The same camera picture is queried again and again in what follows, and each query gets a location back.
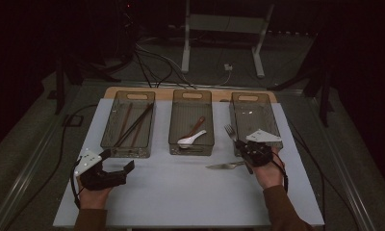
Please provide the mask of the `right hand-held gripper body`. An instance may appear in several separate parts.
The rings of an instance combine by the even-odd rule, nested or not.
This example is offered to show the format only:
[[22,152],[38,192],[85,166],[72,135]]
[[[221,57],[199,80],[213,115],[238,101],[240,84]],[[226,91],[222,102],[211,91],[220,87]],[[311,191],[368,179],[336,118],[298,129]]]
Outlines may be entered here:
[[273,142],[280,143],[279,136],[258,129],[246,137],[245,152],[243,156],[253,167],[262,167],[273,161],[275,152],[272,150]]

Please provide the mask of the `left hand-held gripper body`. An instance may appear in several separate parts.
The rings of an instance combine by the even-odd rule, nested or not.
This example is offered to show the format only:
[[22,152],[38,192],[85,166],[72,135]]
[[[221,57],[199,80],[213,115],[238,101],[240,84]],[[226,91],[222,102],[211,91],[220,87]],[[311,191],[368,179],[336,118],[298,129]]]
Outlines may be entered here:
[[101,191],[126,183],[127,174],[122,170],[107,172],[99,154],[85,150],[74,169],[74,175],[80,178],[84,188],[90,191]]

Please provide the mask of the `metal fork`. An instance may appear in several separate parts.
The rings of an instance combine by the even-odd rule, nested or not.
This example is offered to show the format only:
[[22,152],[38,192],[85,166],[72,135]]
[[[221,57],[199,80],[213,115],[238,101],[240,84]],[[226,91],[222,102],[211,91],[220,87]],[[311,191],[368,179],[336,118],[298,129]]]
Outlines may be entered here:
[[235,144],[235,142],[239,141],[239,139],[238,139],[237,133],[235,132],[235,130],[233,129],[233,127],[230,124],[225,125],[224,129],[225,129],[226,133],[228,134],[228,136],[230,137],[230,139],[234,142],[234,145],[237,149],[243,147],[243,146],[237,146]]

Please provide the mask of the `clear plastic storage bin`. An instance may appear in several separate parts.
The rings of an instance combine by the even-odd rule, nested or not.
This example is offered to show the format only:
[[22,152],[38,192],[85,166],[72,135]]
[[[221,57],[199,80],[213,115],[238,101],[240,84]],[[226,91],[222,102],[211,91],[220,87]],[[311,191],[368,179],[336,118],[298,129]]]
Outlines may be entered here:
[[[201,116],[205,121],[197,129],[207,133],[197,138],[189,148],[180,148],[181,138],[190,133]],[[168,135],[171,155],[211,156],[215,145],[212,94],[208,90],[175,90],[173,92]]]
[[[127,108],[133,103],[133,109],[128,119],[125,133],[120,146],[116,146],[120,129]],[[107,125],[101,140],[101,147],[111,149],[114,158],[150,157],[151,135],[154,127],[155,93],[153,91],[120,90],[115,94]],[[131,147],[137,126],[144,118],[135,147]]]
[[[230,125],[238,139],[246,143],[246,136],[258,129],[280,136],[270,96],[266,93],[233,92],[230,100]],[[273,142],[272,147],[281,149],[283,142]],[[234,145],[236,157],[240,157]]]

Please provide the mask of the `brown wooden spoon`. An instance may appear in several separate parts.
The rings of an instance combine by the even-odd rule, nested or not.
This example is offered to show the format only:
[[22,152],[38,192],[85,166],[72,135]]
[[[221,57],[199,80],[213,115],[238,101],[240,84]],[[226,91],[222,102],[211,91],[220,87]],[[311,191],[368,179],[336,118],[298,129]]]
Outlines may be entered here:
[[194,133],[197,131],[197,129],[201,126],[201,124],[205,121],[205,116],[201,116],[198,121],[196,122],[196,124],[194,125],[194,127],[192,128],[192,130],[190,131],[189,134],[183,136],[181,139],[186,139],[186,138],[189,138],[191,137],[192,135],[194,135]]

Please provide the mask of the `white ceramic spoon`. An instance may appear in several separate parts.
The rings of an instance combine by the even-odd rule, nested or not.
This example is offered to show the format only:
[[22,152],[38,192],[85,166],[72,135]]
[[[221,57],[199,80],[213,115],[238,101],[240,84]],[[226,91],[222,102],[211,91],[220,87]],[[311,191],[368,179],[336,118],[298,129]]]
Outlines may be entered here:
[[206,134],[207,131],[206,130],[201,130],[199,132],[197,132],[196,134],[190,136],[190,137],[187,137],[187,138],[184,138],[184,139],[181,139],[177,142],[178,146],[180,148],[189,148],[190,146],[193,145],[194,141],[199,138],[200,136]]

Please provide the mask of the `person's left hand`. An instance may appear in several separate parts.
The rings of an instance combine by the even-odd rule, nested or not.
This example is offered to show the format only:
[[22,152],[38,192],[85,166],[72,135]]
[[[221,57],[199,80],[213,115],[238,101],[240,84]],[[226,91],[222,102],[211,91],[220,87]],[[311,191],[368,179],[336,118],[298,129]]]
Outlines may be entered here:
[[112,188],[103,189],[101,191],[90,191],[86,188],[82,188],[79,192],[80,208],[103,210],[111,191]]

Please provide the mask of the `metal table knife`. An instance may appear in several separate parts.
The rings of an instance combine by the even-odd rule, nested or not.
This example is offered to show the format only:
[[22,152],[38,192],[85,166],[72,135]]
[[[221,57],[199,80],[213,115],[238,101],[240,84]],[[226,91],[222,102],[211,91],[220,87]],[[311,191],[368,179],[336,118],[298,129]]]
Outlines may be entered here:
[[206,166],[209,169],[234,169],[244,165],[243,161]]

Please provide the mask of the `black square floor plate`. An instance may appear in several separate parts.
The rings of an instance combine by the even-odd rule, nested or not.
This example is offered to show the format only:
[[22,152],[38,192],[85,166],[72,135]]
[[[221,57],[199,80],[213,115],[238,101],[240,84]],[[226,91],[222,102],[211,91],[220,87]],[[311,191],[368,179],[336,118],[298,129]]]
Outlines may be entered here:
[[81,127],[84,121],[82,115],[66,115],[63,127]]

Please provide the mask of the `white table mat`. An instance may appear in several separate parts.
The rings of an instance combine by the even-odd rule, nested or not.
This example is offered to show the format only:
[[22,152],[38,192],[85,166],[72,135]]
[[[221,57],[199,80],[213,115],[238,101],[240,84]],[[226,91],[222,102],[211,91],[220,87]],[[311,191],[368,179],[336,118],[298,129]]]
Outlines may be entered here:
[[[101,137],[113,99],[101,99],[80,155],[100,153]],[[117,228],[256,227],[269,225],[262,189],[245,166],[209,169],[206,166],[236,162],[233,142],[224,125],[230,123],[229,103],[213,103],[215,145],[211,156],[170,155],[168,148],[171,102],[156,101],[151,154],[135,160],[127,183],[108,198],[107,225]],[[288,197],[297,214],[314,226],[324,224],[320,208],[295,147],[282,107],[271,104],[283,149],[279,156],[289,177]],[[66,187],[53,225],[72,227],[78,209]]]

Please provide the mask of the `black stand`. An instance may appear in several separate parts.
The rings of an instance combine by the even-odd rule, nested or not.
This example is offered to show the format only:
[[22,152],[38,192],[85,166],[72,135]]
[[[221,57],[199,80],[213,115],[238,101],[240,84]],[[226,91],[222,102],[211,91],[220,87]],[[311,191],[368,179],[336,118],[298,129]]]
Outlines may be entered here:
[[49,97],[55,99],[57,102],[55,110],[56,115],[62,111],[66,103],[65,80],[68,80],[69,83],[73,85],[81,85],[83,83],[84,78],[80,72],[81,67],[106,82],[118,82],[118,79],[111,77],[102,70],[97,69],[91,63],[86,62],[75,55],[66,55],[57,58],[55,63],[56,89],[49,94]]
[[321,120],[321,123],[327,127],[327,114],[330,109],[329,93],[331,82],[331,73],[328,68],[322,66],[312,67],[301,74],[297,74],[294,78],[291,78],[282,84],[278,84],[274,87],[267,87],[267,90],[281,91],[305,79],[308,79],[308,83],[302,90],[305,97],[315,97],[318,92],[321,94],[319,119]]

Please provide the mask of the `power strip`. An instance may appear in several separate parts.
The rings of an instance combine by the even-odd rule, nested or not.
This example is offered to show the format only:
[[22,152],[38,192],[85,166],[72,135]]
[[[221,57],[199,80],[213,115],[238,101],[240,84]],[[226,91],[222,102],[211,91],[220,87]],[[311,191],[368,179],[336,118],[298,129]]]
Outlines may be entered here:
[[294,31],[277,31],[277,30],[268,30],[269,34],[272,35],[286,35],[286,36],[298,36],[298,37],[315,37],[318,34],[313,34],[313,33],[301,33],[301,32],[294,32]]

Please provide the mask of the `dark equipment rack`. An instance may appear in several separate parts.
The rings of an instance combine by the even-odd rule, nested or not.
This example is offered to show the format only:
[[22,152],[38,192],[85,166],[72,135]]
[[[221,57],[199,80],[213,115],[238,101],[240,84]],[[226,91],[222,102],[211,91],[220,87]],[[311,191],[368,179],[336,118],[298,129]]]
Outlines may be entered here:
[[128,64],[133,59],[139,32],[135,7],[135,0],[115,0],[117,22],[115,55],[124,64]]

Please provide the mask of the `metal floor rail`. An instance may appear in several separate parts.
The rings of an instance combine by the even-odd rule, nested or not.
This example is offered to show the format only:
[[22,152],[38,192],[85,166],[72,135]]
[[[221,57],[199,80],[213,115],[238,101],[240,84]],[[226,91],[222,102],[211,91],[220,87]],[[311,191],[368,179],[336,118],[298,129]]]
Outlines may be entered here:
[[360,231],[376,231],[372,218],[369,215],[366,206],[362,200],[360,193],[358,192],[348,170],[346,164],[341,157],[340,150],[330,135],[330,131],[323,125],[319,116],[319,104],[314,98],[306,99],[308,106],[310,107],[311,113],[314,120],[317,122],[321,134],[324,138],[324,142],[329,150],[329,156],[332,160],[334,168],[339,176],[343,189],[346,193],[348,204],[350,205],[351,213],[356,219],[357,226]]
[[57,114],[53,111],[57,104],[41,96],[0,143],[0,231],[14,215],[76,95],[69,93]]

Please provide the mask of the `white metal stand frame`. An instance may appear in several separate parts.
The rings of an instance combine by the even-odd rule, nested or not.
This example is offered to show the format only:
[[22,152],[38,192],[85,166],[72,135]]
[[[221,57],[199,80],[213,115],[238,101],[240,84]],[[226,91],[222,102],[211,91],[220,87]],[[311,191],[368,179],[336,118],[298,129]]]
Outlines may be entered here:
[[254,62],[256,76],[265,77],[260,52],[266,37],[270,18],[273,13],[274,5],[269,4],[266,14],[262,17],[241,17],[226,16],[217,14],[197,14],[191,13],[191,0],[186,0],[185,10],[185,34],[184,49],[181,62],[181,72],[186,74],[190,68],[190,32],[209,31],[209,32],[228,32],[257,34],[258,42],[251,48],[251,54]]

